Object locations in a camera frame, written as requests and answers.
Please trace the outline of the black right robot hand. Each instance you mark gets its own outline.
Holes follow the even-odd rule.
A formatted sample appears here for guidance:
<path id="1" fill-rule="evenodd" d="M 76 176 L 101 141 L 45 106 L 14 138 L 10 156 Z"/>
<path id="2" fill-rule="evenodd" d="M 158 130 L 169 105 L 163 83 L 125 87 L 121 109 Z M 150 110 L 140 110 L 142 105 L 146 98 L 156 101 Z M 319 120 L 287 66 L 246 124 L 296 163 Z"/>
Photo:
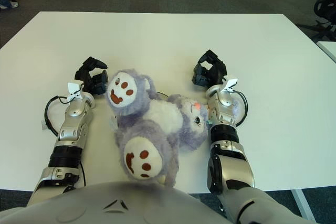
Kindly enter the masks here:
<path id="1" fill-rule="evenodd" d="M 201 65 L 203 62 L 211 64 L 210 69 Z M 223 84 L 223 78 L 227 75 L 225 64 L 211 50 L 206 51 L 198 60 L 193 69 L 192 82 L 201 87 L 210 88 L 217 84 Z"/>

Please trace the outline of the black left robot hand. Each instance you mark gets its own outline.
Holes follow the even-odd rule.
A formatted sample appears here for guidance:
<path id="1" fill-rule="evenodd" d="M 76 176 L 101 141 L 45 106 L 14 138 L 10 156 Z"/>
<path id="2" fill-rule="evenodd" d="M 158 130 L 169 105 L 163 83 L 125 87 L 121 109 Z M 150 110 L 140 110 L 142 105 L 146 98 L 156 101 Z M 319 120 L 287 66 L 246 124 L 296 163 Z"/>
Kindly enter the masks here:
<path id="1" fill-rule="evenodd" d="M 96 74 L 93 77 L 90 72 L 95 68 L 102 69 L 102 73 Z M 93 57 L 87 58 L 82 66 L 75 73 L 75 80 L 83 81 L 83 92 L 88 92 L 92 95 L 101 95 L 106 92 L 108 75 L 107 65 Z"/>

